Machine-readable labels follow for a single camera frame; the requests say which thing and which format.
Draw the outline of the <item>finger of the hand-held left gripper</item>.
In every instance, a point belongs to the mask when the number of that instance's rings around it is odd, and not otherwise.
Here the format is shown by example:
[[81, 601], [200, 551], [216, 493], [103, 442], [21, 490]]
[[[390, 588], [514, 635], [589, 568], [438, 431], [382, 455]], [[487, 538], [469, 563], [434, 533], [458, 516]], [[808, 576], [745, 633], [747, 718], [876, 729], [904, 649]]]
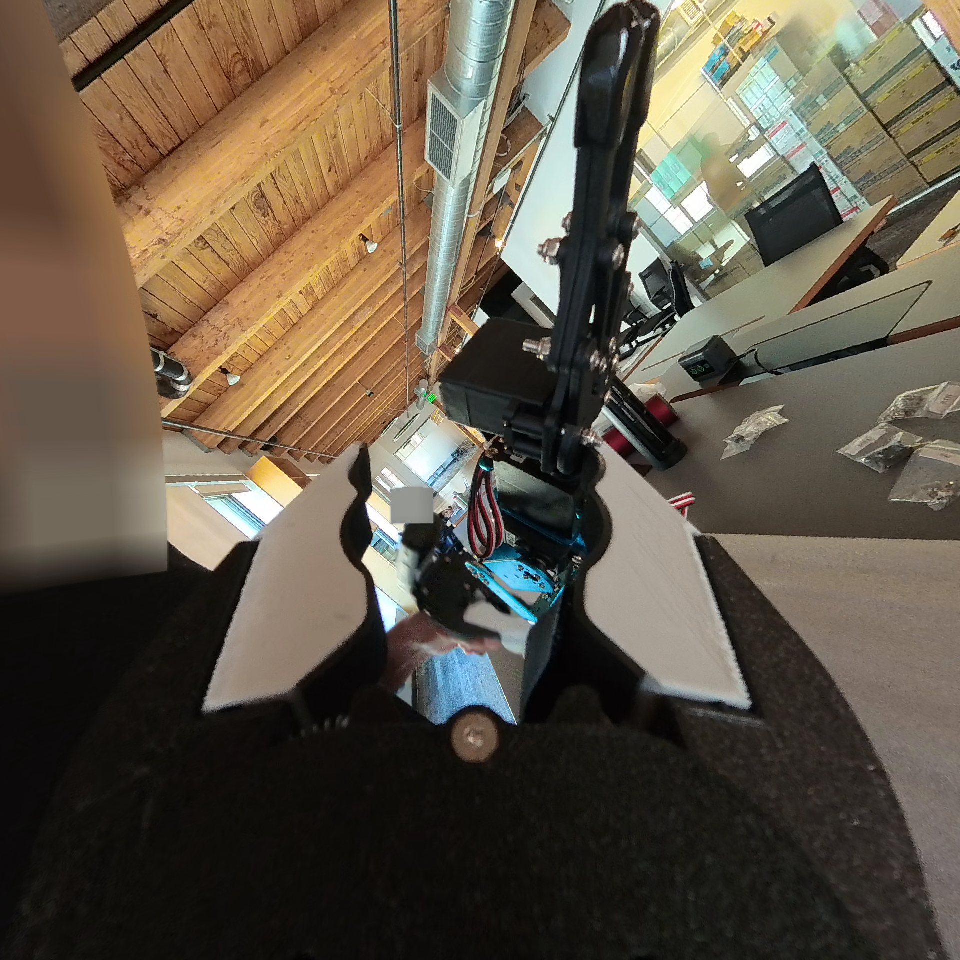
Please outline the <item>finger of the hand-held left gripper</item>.
[[465, 624], [492, 634], [503, 649], [513, 655], [526, 655], [530, 621], [510, 607], [499, 608], [490, 601], [474, 601], [463, 614]]

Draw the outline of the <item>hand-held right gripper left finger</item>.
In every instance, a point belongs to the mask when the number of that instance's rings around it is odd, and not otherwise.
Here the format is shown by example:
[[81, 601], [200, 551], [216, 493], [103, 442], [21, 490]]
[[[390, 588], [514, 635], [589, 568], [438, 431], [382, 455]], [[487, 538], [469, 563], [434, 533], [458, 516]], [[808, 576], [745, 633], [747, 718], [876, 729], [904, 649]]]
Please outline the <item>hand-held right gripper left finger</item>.
[[375, 583], [366, 445], [355, 443], [258, 535], [202, 709], [282, 702], [346, 714], [378, 683], [387, 642]]

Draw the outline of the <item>black mesh office chair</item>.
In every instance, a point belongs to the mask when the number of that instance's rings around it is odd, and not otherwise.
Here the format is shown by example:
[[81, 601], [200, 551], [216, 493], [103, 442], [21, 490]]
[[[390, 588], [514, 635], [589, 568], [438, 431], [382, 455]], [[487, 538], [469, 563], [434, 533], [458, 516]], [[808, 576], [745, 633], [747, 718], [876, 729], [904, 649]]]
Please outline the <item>black mesh office chair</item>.
[[[764, 267], [784, 259], [841, 226], [844, 220], [819, 166], [813, 162], [786, 186], [745, 213]], [[889, 264], [862, 244], [813, 298], [822, 300], [891, 272]]]

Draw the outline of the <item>person's left forearm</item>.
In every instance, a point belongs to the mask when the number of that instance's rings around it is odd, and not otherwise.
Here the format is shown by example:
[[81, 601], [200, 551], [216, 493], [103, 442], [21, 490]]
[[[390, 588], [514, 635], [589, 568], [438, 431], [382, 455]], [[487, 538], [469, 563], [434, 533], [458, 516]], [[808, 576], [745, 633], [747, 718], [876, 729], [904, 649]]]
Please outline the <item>person's left forearm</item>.
[[386, 634], [387, 663], [381, 685], [396, 692], [415, 672], [434, 657], [444, 656], [459, 646], [426, 613], [417, 613], [398, 622]]

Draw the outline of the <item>stack of cardboard boxes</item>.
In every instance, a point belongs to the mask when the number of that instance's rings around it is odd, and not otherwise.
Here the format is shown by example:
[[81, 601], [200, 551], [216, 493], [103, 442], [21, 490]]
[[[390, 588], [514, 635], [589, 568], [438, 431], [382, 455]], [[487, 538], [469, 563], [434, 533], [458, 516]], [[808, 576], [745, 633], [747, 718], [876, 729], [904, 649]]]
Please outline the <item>stack of cardboard boxes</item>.
[[702, 78], [743, 133], [742, 183], [771, 196], [815, 164], [844, 219], [958, 175], [958, 54], [924, 2], [738, 2]]

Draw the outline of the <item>white partition board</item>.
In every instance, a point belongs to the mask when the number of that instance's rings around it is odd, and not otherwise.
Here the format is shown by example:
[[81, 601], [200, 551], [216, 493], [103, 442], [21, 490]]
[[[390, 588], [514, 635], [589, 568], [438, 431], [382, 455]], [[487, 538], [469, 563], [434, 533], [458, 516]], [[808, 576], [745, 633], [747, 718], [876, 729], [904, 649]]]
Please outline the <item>white partition board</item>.
[[529, 175], [511, 216], [503, 258], [525, 280], [547, 276], [537, 248], [561, 235], [570, 210], [575, 153], [572, 145], [575, 99], [586, 36], [607, 2], [554, 2], [567, 21], [565, 39], [524, 81], [526, 108], [542, 130]]

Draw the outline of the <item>silver ventilation duct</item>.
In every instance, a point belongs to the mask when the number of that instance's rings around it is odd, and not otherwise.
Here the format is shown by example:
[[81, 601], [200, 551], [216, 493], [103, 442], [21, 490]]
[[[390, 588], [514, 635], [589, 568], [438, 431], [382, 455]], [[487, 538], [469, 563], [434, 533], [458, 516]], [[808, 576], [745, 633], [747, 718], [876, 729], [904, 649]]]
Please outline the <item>silver ventilation duct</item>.
[[451, 284], [505, 54], [515, 2], [452, 1], [443, 65], [428, 82], [425, 158], [436, 174], [423, 314], [425, 358], [441, 340]]

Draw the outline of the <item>black ceiling pipe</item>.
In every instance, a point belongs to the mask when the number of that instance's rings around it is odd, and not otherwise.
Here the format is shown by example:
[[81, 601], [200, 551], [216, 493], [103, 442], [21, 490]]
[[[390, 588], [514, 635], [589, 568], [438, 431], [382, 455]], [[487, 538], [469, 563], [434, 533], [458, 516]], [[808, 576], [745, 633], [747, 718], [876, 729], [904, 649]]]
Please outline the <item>black ceiling pipe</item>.
[[188, 368], [181, 361], [154, 347], [150, 348], [150, 356], [158, 394], [166, 400], [183, 400], [194, 382]]

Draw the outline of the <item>grey-brown desk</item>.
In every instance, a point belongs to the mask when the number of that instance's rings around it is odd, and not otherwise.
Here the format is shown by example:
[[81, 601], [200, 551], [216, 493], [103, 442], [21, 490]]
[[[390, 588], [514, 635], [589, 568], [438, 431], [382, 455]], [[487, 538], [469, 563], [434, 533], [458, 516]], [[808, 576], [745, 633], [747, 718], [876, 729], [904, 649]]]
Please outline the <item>grey-brown desk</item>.
[[956, 541], [958, 503], [889, 501], [895, 471], [838, 454], [908, 390], [958, 381], [959, 331], [942, 331], [674, 403], [688, 448], [647, 475], [665, 498], [693, 493], [704, 534]]

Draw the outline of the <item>white table with wooden edge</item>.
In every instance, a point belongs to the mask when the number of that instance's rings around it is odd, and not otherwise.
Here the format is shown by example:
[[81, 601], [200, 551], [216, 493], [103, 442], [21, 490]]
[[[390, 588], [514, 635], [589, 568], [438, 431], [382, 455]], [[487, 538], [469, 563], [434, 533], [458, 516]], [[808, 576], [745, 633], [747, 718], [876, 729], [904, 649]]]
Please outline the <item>white table with wooden edge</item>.
[[851, 256], [894, 210], [895, 196], [834, 227], [785, 258], [695, 308], [650, 348], [627, 382], [660, 379], [688, 348], [761, 320], [777, 320], [812, 304]]

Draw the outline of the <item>black and red cylinder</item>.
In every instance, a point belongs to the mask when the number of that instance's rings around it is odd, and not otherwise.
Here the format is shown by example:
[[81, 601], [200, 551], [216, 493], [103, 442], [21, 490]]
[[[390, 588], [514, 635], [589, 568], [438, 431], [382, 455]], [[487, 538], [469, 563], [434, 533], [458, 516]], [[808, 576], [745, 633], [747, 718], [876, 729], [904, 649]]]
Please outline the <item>black and red cylinder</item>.
[[609, 423], [601, 431], [605, 445], [623, 459], [635, 451], [654, 470], [675, 467], [688, 453], [687, 446], [662, 424], [644, 403], [614, 374], [608, 378], [604, 417]]

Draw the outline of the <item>group of small screw bags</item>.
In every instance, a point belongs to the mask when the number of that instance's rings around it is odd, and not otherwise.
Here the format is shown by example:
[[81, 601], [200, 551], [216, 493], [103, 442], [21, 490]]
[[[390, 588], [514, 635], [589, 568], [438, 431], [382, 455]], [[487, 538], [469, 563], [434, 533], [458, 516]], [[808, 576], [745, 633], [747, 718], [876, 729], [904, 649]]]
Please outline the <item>group of small screw bags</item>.
[[782, 405], [748, 415], [726, 438], [720, 459], [746, 455], [755, 446], [776, 450], [782, 464], [802, 456], [833, 453], [873, 474], [894, 474], [888, 500], [921, 505], [939, 512], [958, 502], [958, 440], [924, 436], [907, 429], [914, 421], [958, 419], [959, 385], [942, 381], [898, 394], [877, 420], [840, 442], [825, 422], [791, 425]]

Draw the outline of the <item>black box with green lights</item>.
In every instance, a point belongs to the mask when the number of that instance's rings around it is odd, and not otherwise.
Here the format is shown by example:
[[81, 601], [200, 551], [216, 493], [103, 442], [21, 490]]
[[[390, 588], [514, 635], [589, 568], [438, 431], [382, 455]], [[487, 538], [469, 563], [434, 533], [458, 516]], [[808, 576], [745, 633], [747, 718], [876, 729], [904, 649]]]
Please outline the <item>black box with green lights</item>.
[[679, 368], [695, 383], [725, 378], [740, 362], [740, 354], [720, 335], [692, 344], [678, 356]]

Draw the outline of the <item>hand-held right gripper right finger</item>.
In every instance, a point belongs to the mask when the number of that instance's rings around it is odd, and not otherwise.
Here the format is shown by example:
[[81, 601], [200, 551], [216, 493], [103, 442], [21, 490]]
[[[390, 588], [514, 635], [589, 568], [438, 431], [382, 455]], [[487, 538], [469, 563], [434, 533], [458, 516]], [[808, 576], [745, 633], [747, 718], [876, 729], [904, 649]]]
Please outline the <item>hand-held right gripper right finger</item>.
[[696, 529], [615, 450], [598, 455], [610, 535], [585, 574], [588, 620], [643, 671], [646, 689], [749, 710]]

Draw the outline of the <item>blue toy robot arm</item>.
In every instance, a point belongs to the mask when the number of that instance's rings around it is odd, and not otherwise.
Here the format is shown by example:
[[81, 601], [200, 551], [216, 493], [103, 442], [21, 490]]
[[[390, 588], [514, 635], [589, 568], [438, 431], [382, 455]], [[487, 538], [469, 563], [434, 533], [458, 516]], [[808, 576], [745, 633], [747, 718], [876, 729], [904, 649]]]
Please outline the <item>blue toy robot arm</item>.
[[552, 331], [491, 318], [443, 370], [450, 420], [493, 440], [471, 480], [467, 569], [506, 599], [482, 566], [511, 534], [521, 562], [562, 575], [586, 555], [584, 474], [601, 446], [594, 423], [617, 375], [618, 338], [640, 227], [629, 208], [639, 133], [649, 114], [661, 16], [648, 2], [614, 4], [590, 27], [575, 99], [571, 210], [563, 235], [538, 248], [558, 267]]

